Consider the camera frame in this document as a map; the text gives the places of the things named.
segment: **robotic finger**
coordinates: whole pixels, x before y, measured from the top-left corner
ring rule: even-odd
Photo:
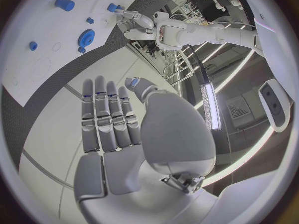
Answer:
[[[107,83],[107,94],[112,117],[112,124],[118,147],[124,148],[130,146],[131,139],[127,129],[126,119],[123,115],[117,88],[113,81],[109,81]]]
[[[93,82],[87,79],[82,89],[82,140],[85,153],[99,151],[93,108]]]
[[[127,89],[124,86],[119,88],[119,95],[132,144],[141,144],[140,125],[133,111]]]
[[[110,116],[106,81],[103,76],[95,79],[96,116],[100,140],[104,152],[114,151],[117,142]]]

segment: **white floor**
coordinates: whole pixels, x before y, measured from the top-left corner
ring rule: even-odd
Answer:
[[[114,81],[118,87],[124,85],[126,77],[143,77],[176,92],[156,70],[126,47],[97,61],[68,85],[81,93],[83,81],[98,75],[103,75],[106,81]],[[141,122],[145,115],[144,106],[135,94],[129,92],[129,95]],[[84,154],[81,142],[81,100],[62,88],[37,118],[24,150],[57,179],[73,185],[78,161]],[[47,177],[24,155],[21,157],[19,175],[51,213],[66,223],[86,223],[76,206],[73,191]]]

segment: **blue plastic part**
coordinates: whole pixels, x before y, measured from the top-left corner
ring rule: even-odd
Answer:
[[[107,10],[110,12],[114,12],[115,9],[117,9],[117,6],[114,3],[111,3],[107,8]]]
[[[37,43],[35,41],[30,42],[29,47],[31,51],[35,51],[37,49]]]
[[[133,79],[131,82],[131,86],[134,87],[138,83],[138,81],[139,81],[139,78]]]
[[[84,54],[86,52],[85,48],[83,48],[83,47],[79,47],[78,51],[82,54]]]
[[[65,11],[70,11],[74,8],[75,3],[72,0],[56,0],[55,6]]]
[[[89,24],[93,24],[93,23],[95,23],[94,19],[92,19],[91,17],[87,18],[86,21],[87,21]]]
[[[80,47],[86,47],[90,45],[95,38],[95,32],[92,29],[87,29],[78,38],[78,45]]]

